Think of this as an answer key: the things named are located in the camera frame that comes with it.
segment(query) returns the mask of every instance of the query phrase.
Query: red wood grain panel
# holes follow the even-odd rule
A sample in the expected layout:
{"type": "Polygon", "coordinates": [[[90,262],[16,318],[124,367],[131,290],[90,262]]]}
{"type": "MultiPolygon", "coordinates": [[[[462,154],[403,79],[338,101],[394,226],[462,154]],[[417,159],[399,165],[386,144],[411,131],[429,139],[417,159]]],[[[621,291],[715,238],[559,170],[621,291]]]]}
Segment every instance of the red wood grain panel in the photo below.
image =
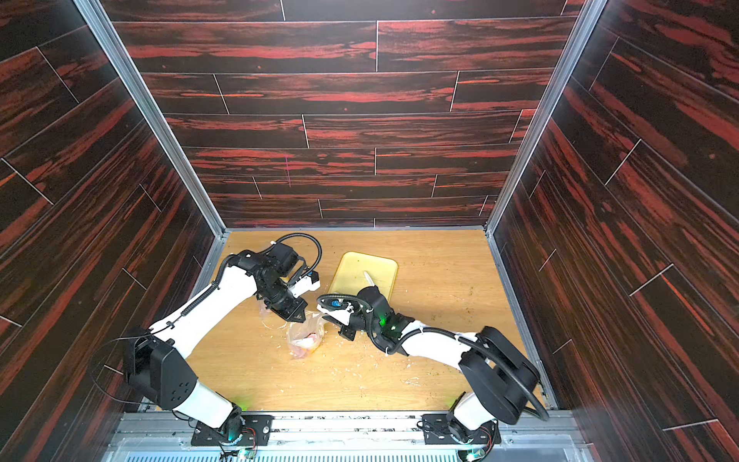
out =
{"type": "Polygon", "coordinates": [[[141,112],[117,78],[5,159],[56,202],[139,121],[141,112]]]}
{"type": "Polygon", "coordinates": [[[380,21],[378,70],[553,67],[574,18],[380,21]]]}
{"type": "MultiPolygon", "coordinates": [[[[222,184],[239,181],[220,177],[222,184]]],[[[349,175],[320,177],[256,177],[259,194],[265,199],[384,199],[393,197],[431,197],[434,175],[349,175]]]]}
{"type": "Polygon", "coordinates": [[[279,218],[259,218],[235,220],[226,219],[226,226],[229,228],[371,228],[374,225],[372,218],[358,218],[354,220],[291,220],[279,218]]]}
{"type": "Polygon", "coordinates": [[[0,319],[0,353],[5,351],[5,347],[18,335],[19,329],[19,326],[7,319],[0,319]]]}
{"type": "Polygon", "coordinates": [[[486,217],[377,218],[375,219],[375,227],[482,226],[486,220],[486,217]]]}
{"type": "Polygon", "coordinates": [[[739,461],[739,446],[721,422],[683,427],[664,433],[678,453],[676,460],[730,462],[739,461]]]}
{"type": "Polygon", "coordinates": [[[591,90],[730,213],[739,215],[739,102],[619,41],[591,90]]]}
{"type": "Polygon", "coordinates": [[[452,111],[536,109],[554,69],[462,71],[452,111]]]}
{"type": "MultiPolygon", "coordinates": [[[[660,453],[661,445],[651,440],[661,428],[709,419],[710,409],[619,287],[590,244],[582,220],[559,196],[548,174],[531,199],[588,307],[575,319],[578,328],[570,334],[586,348],[580,353],[599,374],[596,382],[613,418],[625,419],[617,423],[624,426],[621,436],[637,438],[635,452],[660,453]]],[[[641,460],[641,456],[632,458],[641,460]]]]}
{"type": "Polygon", "coordinates": [[[508,171],[519,144],[378,148],[377,174],[448,174],[508,171]]]}
{"type": "Polygon", "coordinates": [[[602,183],[639,140],[574,79],[565,87],[552,118],[602,183]]]}
{"type": "Polygon", "coordinates": [[[37,48],[0,63],[0,88],[0,156],[77,104],[37,48]]]}
{"type": "Polygon", "coordinates": [[[162,112],[228,114],[212,74],[141,74],[162,112]]]}
{"type": "Polygon", "coordinates": [[[507,177],[506,171],[437,175],[433,197],[497,196],[507,177]]]}
{"type": "Polygon", "coordinates": [[[603,256],[625,293],[669,265],[670,260],[601,184],[553,121],[539,149],[542,165],[577,215],[590,246],[603,256]]]}
{"type": "Polygon", "coordinates": [[[521,111],[520,117],[516,122],[516,128],[511,135],[511,139],[508,141],[509,143],[520,143],[523,141],[523,137],[526,136],[528,126],[531,125],[531,121],[534,119],[535,113],[535,109],[524,109],[521,111]]]}
{"type": "Polygon", "coordinates": [[[162,153],[159,162],[141,180],[141,186],[160,210],[166,210],[185,184],[172,166],[172,162],[162,153]]]}
{"type": "Polygon", "coordinates": [[[479,217],[485,196],[322,200],[324,218],[479,217]]]}
{"type": "Polygon", "coordinates": [[[282,0],[288,21],[520,18],[557,16],[562,0],[282,0]]]}
{"type": "Polygon", "coordinates": [[[209,194],[224,220],[315,220],[322,218],[315,199],[244,200],[233,195],[209,194]]]}
{"type": "Polygon", "coordinates": [[[141,72],[374,72],[375,22],[118,22],[141,72]]]}
{"type": "Polygon", "coordinates": [[[739,333],[739,223],[643,143],[608,189],[739,333]]]}
{"type": "Polygon", "coordinates": [[[63,0],[6,0],[0,18],[0,61],[85,25],[74,3],[63,0]]]}
{"type": "Polygon", "coordinates": [[[577,16],[583,6],[585,6],[585,0],[567,0],[565,8],[562,10],[562,16],[577,16]]]}
{"type": "Polygon", "coordinates": [[[286,177],[374,174],[374,149],[184,148],[195,172],[286,177]]]}
{"type": "Polygon", "coordinates": [[[596,24],[593,34],[590,35],[585,49],[577,60],[575,70],[572,71],[572,77],[582,86],[590,89],[596,76],[600,73],[603,63],[610,54],[610,49],[616,44],[619,37],[603,27],[600,23],[596,24]]]}
{"type": "MultiPolygon", "coordinates": [[[[0,401],[3,403],[0,435],[6,435],[0,442],[8,441],[39,393],[45,389],[57,364],[61,362],[60,367],[72,369],[61,373],[62,378],[72,381],[80,378],[86,364],[85,361],[78,362],[78,359],[84,356],[82,351],[92,351],[88,349],[90,339],[78,345],[83,350],[72,351],[72,358],[66,365],[63,357],[88,322],[91,307],[101,303],[157,214],[154,203],[138,188],[0,356],[0,370],[3,371],[0,379],[0,401]]],[[[100,314],[97,322],[105,322],[107,315],[100,314]]],[[[101,340],[95,338],[99,330],[92,329],[89,333],[94,342],[101,340]]],[[[60,404],[52,399],[45,402],[44,407],[50,403],[60,404]]],[[[17,444],[20,446],[16,450],[27,450],[20,442],[17,444]]]]}
{"type": "Polygon", "coordinates": [[[111,21],[282,21],[279,0],[103,0],[111,21]]]}
{"type": "Polygon", "coordinates": [[[0,255],[28,231],[51,204],[0,161],[0,255]]]}
{"type": "Polygon", "coordinates": [[[456,72],[218,75],[231,114],[448,112],[456,72]]]}
{"type": "Polygon", "coordinates": [[[725,1],[618,0],[602,22],[613,32],[739,98],[736,5],[725,1]]]}
{"type": "Polygon", "coordinates": [[[115,216],[162,155],[148,126],[124,138],[90,176],[55,204],[0,262],[0,314],[21,324],[115,216]],[[29,265],[29,261],[43,263],[29,265]]]}
{"type": "Polygon", "coordinates": [[[86,375],[90,355],[108,338],[123,335],[126,322],[143,293],[141,286],[120,271],[0,452],[0,457],[51,460],[92,389],[92,382],[86,375]]]}
{"type": "Polygon", "coordinates": [[[183,185],[169,207],[157,215],[147,235],[131,253],[125,268],[144,287],[151,285],[194,210],[197,207],[183,185]]]}
{"type": "Polygon", "coordinates": [[[118,74],[87,26],[38,48],[78,101],[84,101],[118,74]]]}
{"type": "Polygon", "coordinates": [[[507,143],[518,111],[423,115],[307,115],[314,148],[445,146],[507,143]]]}
{"type": "Polygon", "coordinates": [[[645,319],[734,438],[739,438],[739,336],[672,267],[633,297],[645,319]]]}
{"type": "Polygon", "coordinates": [[[183,146],[305,148],[303,120],[295,115],[173,115],[166,120],[183,146]]]}

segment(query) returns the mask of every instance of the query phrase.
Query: wire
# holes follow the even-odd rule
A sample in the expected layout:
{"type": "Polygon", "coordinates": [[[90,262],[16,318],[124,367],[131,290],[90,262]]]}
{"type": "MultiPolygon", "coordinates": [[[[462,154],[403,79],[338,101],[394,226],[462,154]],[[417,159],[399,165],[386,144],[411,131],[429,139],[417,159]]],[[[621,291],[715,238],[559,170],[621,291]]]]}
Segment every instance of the wire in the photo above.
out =
{"type": "Polygon", "coordinates": [[[95,388],[97,388],[98,390],[100,390],[104,395],[107,395],[108,398],[112,399],[113,401],[117,401],[119,403],[124,403],[124,404],[148,404],[147,401],[128,401],[126,399],[117,398],[117,397],[111,395],[110,393],[108,393],[108,391],[105,390],[100,385],[100,383],[98,383],[98,379],[92,374],[93,360],[95,359],[95,356],[103,349],[103,347],[105,347],[108,344],[119,342],[121,340],[144,339],[146,337],[156,335],[159,332],[162,332],[163,330],[167,330],[170,327],[171,327],[171,325],[168,325],[167,327],[163,327],[163,328],[157,330],[156,332],[148,332],[148,333],[145,333],[145,334],[140,335],[140,336],[116,337],[115,339],[110,339],[107,342],[103,343],[101,346],[99,346],[94,352],[92,352],[92,355],[90,355],[90,360],[87,362],[87,375],[89,375],[89,377],[92,379],[92,384],[95,385],[95,388]]]}
{"type": "Polygon", "coordinates": [[[312,240],[313,243],[316,244],[316,248],[319,251],[319,254],[316,257],[316,261],[310,266],[310,268],[308,268],[306,271],[303,272],[303,274],[301,274],[301,276],[304,276],[305,274],[308,274],[311,271],[315,270],[316,269],[316,266],[319,265],[319,262],[321,261],[321,257],[323,256],[323,249],[321,248],[321,243],[319,242],[318,239],[316,239],[315,237],[311,236],[310,234],[306,234],[306,233],[290,233],[290,234],[285,234],[283,237],[280,237],[275,242],[282,242],[284,240],[292,239],[293,237],[305,237],[306,239],[312,240]]]}

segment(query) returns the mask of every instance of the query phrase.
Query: black cable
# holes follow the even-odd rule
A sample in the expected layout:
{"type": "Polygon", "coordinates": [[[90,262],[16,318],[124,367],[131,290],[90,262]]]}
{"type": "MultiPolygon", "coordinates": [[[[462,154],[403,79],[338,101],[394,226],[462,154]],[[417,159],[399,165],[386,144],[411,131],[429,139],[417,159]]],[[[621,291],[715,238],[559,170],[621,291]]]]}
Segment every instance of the black cable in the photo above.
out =
{"type": "Polygon", "coordinates": [[[174,410],[174,409],[173,409],[173,410],[172,410],[172,415],[173,415],[174,417],[176,417],[176,418],[179,418],[179,419],[180,419],[181,421],[187,421],[187,422],[190,422],[190,420],[192,419],[192,417],[188,417],[188,416],[187,416],[187,414],[185,414],[184,412],[180,412],[180,414],[184,415],[184,416],[185,416],[185,418],[182,418],[182,417],[178,416],[178,415],[176,414],[176,412],[180,412],[180,411],[176,411],[176,410],[174,410]]]}
{"type": "Polygon", "coordinates": [[[307,269],[307,270],[306,270],[306,271],[305,271],[305,272],[304,272],[304,273],[303,273],[303,274],[301,275],[301,276],[303,276],[303,275],[305,275],[305,274],[308,274],[309,272],[311,272],[311,271],[315,270],[315,269],[316,269],[316,266],[318,266],[318,265],[319,265],[319,262],[321,261],[321,257],[323,256],[323,249],[321,248],[321,243],[319,242],[319,240],[318,240],[318,239],[316,239],[315,237],[311,236],[310,234],[306,234],[306,233],[290,233],[290,234],[285,234],[285,235],[284,235],[283,237],[280,237],[280,238],[279,238],[279,239],[277,239],[277,240],[276,240],[275,242],[282,242],[282,241],[284,241],[284,240],[288,240],[288,239],[291,239],[291,238],[293,238],[293,237],[305,237],[306,239],[310,239],[310,240],[312,240],[312,241],[313,241],[313,243],[314,243],[314,244],[316,244],[316,247],[317,247],[317,249],[319,250],[319,254],[318,254],[318,256],[316,257],[316,261],[315,261],[315,262],[313,263],[313,265],[311,265],[311,266],[310,266],[310,268],[308,268],[308,269],[307,269]]]}
{"type": "Polygon", "coordinates": [[[93,360],[95,359],[95,356],[100,352],[100,350],[102,350],[103,347],[105,347],[108,344],[111,344],[111,343],[114,343],[114,342],[119,342],[121,340],[144,339],[146,337],[149,337],[149,336],[153,336],[155,334],[158,334],[159,332],[162,332],[163,330],[167,330],[169,328],[170,328],[170,326],[163,327],[163,328],[157,330],[156,332],[149,332],[149,333],[145,333],[145,334],[140,335],[140,336],[116,337],[115,339],[110,339],[107,342],[103,343],[94,352],[92,352],[92,355],[90,355],[90,359],[87,362],[87,375],[89,375],[89,377],[92,379],[92,384],[95,385],[95,387],[98,390],[100,390],[104,395],[107,395],[108,398],[112,399],[113,401],[118,401],[119,403],[124,403],[124,404],[148,404],[148,402],[145,402],[145,401],[128,401],[126,399],[116,398],[115,396],[113,396],[110,393],[108,393],[107,390],[105,390],[104,388],[102,388],[102,386],[98,383],[98,379],[92,374],[93,360]]]}
{"type": "MultiPolygon", "coordinates": [[[[326,309],[335,308],[335,307],[330,307],[330,306],[327,307],[327,306],[325,306],[324,305],[325,304],[325,301],[323,300],[324,297],[330,298],[330,299],[346,299],[346,300],[357,302],[360,305],[369,306],[369,304],[367,302],[365,302],[364,300],[358,298],[357,296],[346,295],[346,294],[341,294],[341,293],[329,293],[329,294],[320,296],[318,298],[318,303],[323,308],[326,308],[326,309]]],[[[367,317],[367,324],[368,324],[367,325],[367,333],[369,335],[369,339],[372,340],[372,344],[373,345],[375,345],[380,350],[383,350],[383,348],[381,348],[381,347],[379,347],[377,345],[377,343],[376,343],[376,341],[375,341],[375,339],[373,337],[374,336],[374,333],[372,332],[372,320],[373,320],[373,316],[374,316],[373,310],[370,307],[370,310],[369,311],[365,310],[365,313],[368,313],[369,314],[368,317],[367,317]]],[[[518,377],[518,375],[516,375],[516,373],[506,364],[506,362],[502,358],[498,357],[496,354],[494,354],[488,348],[485,348],[481,344],[479,344],[477,342],[474,342],[474,341],[472,341],[470,339],[467,339],[465,337],[459,336],[458,334],[453,333],[453,332],[450,332],[449,330],[440,329],[439,327],[424,327],[422,330],[421,329],[412,330],[412,331],[406,333],[405,335],[403,335],[400,338],[400,340],[398,340],[398,343],[396,343],[395,346],[392,349],[390,349],[390,348],[386,349],[385,350],[385,353],[387,353],[389,355],[392,355],[394,353],[397,353],[398,350],[401,348],[401,345],[406,340],[408,340],[409,338],[411,338],[411,337],[413,337],[415,335],[418,335],[419,333],[423,333],[423,332],[439,333],[439,334],[441,334],[443,336],[447,336],[449,338],[452,338],[452,339],[456,340],[457,342],[459,342],[459,343],[461,343],[463,345],[466,345],[466,346],[468,346],[468,347],[476,350],[477,352],[479,352],[483,356],[485,356],[487,359],[489,359],[490,361],[494,362],[495,365],[497,365],[506,375],[508,375],[508,376],[511,377],[511,379],[521,389],[521,391],[523,392],[523,394],[526,397],[526,399],[528,399],[534,405],[534,409],[530,409],[530,408],[526,408],[525,407],[524,408],[524,412],[527,412],[528,414],[534,415],[539,420],[542,420],[542,421],[548,421],[549,420],[549,413],[544,408],[544,406],[539,402],[539,400],[537,399],[537,397],[534,396],[534,394],[528,390],[528,388],[521,381],[521,379],[518,377]]]]}
{"type": "Polygon", "coordinates": [[[218,287],[221,284],[221,279],[223,279],[223,272],[226,271],[226,268],[229,266],[229,263],[234,261],[235,259],[239,259],[238,255],[231,254],[228,257],[224,258],[221,262],[221,265],[218,267],[218,273],[216,273],[216,278],[213,279],[213,282],[211,282],[211,285],[208,286],[208,288],[205,290],[205,292],[201,293],[190,305],[187,305],[187,307],[182,310],[182,313],[180,316],[187,316],[190,314],[192,310],[195,309],[200,303],[207,299],[213,292],[215,292],[218,287]]]}

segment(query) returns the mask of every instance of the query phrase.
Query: robotic arm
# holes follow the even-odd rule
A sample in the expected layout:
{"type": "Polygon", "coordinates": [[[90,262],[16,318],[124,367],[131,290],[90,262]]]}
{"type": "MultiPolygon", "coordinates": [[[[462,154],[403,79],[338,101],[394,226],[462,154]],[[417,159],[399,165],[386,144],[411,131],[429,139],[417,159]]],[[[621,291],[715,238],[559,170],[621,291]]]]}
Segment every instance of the robotic arm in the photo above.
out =
{"type": "MultiPolygon", "coordinates": [[[[320,259],[319,242],[303,233],[283,236],[261,252],[229,255],[210,286],[148,330],[138,327],[125,337],[127,383],[162,409],[181,412],[214,429],[224,446],[237,444],[245,431],[241,408],[202,384],[186,359],[206,333],[251,296],[286,321],[303,322],[307,303],[300,296],[319,289],[315,268],[320,259]],[[312,266],[283,243],[292,237],[314,241],[319,252],[312,266]],[[300,268],[288,277],[299,262],[300,268]]],[[[539,372],[492,327],[453,333],[426,326],[396,313],[374,285],[356,296],[320,296],[319,310],[349,340],[362,330],[387,354],[423,356],[460,370],[474,391],[463,393],[446,416],[449,431],[460,443],[471,441],[482,424],[494,419],[515,424],[522,412],[548,419],[532,394],[539,372]],[[526,407],[529,401],[534,410],[526,407]]]]}
{"type": "Polygon", "coordinates": [[[123,356],[125,379],[139,393],[164,410],[181,412],[213,428],[223,444],[236,444],[242,437],[242,410],[203,383],[185,359],[200,340],[239,303],[256,295],[267,308],[290,322],[305,320],[307,302],[300,296],[321,286],[315,267],[321,246],[307,234],[281,237],[261,252],[229,255],[216,279],[179,310],[155,322],[148,330],[129,332],[123,356]],[[319,250],[310,268],[282,241],[307,237],[319,250]],[[300,269],[283,280],[302,261],[300,269]]]}
{"type": "Polygon", "coordinates": [[[512,425],[522,412],[549,419],[532,393],[539,382],[539,371],[493,327],[479,333],[429,327],[396,313],[374,285],[356,296],[320,296],[319,310],[341,328],[339,335],[347,340],[353,341],[356,331],[363,330],[386,354],[423,356],[460,370],[473,393],[463,393],[446,416],[449,431],[459,443],[470,442],[481,425],[494,419],[512,425]],[[529,401],[534,409],[526,407],[529,401]]]}

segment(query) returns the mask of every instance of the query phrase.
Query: yellow cutting board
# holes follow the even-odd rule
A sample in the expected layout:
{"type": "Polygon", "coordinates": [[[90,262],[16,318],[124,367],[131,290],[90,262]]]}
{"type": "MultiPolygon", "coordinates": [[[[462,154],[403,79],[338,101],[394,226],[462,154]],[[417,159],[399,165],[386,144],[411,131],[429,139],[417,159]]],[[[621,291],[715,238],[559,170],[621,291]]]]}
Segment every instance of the yellow cutting board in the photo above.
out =
{"type": "Polygon", "coordinates": [[[341,258],[333,277],[329,293],[345,293],[356,295],[357,292],[369,286],[364,272],[369,274],[372,281],[380,289],[380,293],[390,300],[392,286],[398,275],[398,263],[395,260],[374,255],[347,252],[341,258]]]}

